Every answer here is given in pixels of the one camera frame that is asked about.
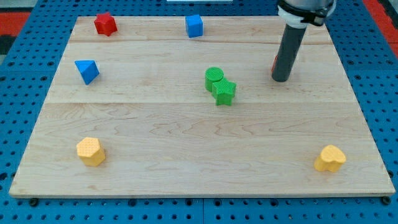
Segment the robot arm with white collar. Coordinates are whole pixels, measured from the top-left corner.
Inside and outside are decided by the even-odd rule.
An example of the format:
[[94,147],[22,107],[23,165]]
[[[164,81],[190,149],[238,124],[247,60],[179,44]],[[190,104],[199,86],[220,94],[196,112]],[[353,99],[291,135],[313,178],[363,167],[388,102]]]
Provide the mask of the robot arm with white collar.
[[278,0],[278,15],[287,25],[304,29],[322,26],[336,9],[337,0]]

